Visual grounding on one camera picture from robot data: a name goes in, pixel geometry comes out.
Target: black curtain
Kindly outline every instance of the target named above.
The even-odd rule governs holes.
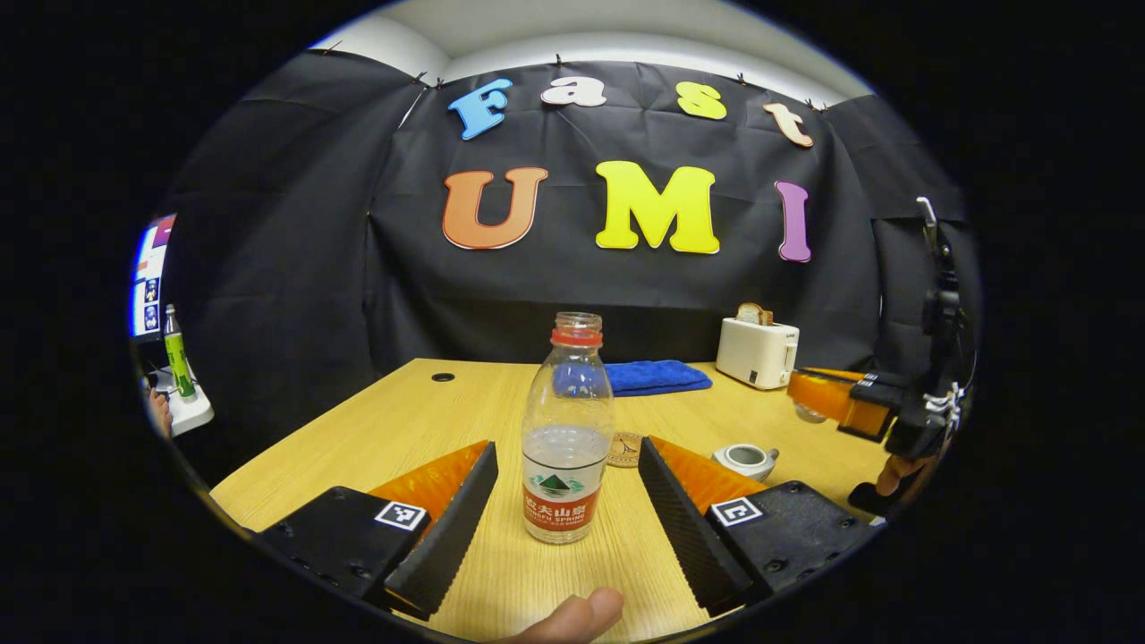
[[[551,105],[560,77],[603,83],[606,103]],[[505,120],[468,141],[449,104],[507,78]],[[677,84],[708,85],[727,116],[690,116]],[[781,133],[781,103],[814,144]],[[710,188],[714,254],[605,249],[602,162],[638,164],[656,190],[681,166]],[[502,222],[505,173],[543,167],[534,220],[495,250],[442,229],[458,172],[487,171],[479,220]],[[780,257],[776,181],[806,202],[810,261]],[[414,358],[539,362],[562,309],[600,313],[609,362],[711,361],[720,321],[755,301],[800,329],[797,366],[925,368],[922,298],[933,273],[915,198],[929,196],[977,316],[977,268],[957,188],[881,99],[818,111],[766,88],[642,63],[567,63],[426,88],[352,54],[308,52],[251,91],[177,174],[164,272],[215,419],[176,439],[213,485],[293,430]]]
[[[301,54],[223,115],[174,179],[164,294],[215,411],[176,441],[208,484],[374,380],[366,209],[421,92],[412,80],[352,54]]]

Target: letter m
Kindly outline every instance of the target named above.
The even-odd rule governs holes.
[[[719,239],[712,234],[709,189],[716,175],[701,167],[681,166],[672,173],[663,194],[639,165],[605,162],[597,174],[608,183],[605,229],[597,235],[602,249],[634,249],[640,236],[632,231],[629,213],[635,218],[648,245],[658,249],[672,220],[676,233],[668,243],[679,252],[712,254]]]

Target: orange letter u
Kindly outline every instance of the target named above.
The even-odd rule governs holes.
[[[503,249],[519,242],[532,228],[537,186],[546,176],[548,171],[543,167],[515,167],[506,172],[505,180],[513,183],[508,217],[497,226],[485,226],[477,221],[477,206],[481,189],[493,180],[492,173],[475,170],[449,175],[442,233],[455,245],[471,250]]]

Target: folded blue towel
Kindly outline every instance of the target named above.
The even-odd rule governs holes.
[[[613,395],[653,395],[678,391],[705,390],[712,380],[703,371],[679,360],[640,360],[605,364]]]

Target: monitor screen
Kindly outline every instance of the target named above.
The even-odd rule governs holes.
[[[132,336],[136,338],[158,333],[163,329],[159,289],[167,239],[174,225],[174,214],[156,219],[144,230],[140,241],[140,252],[135,261],[135,282],[132,285]]]

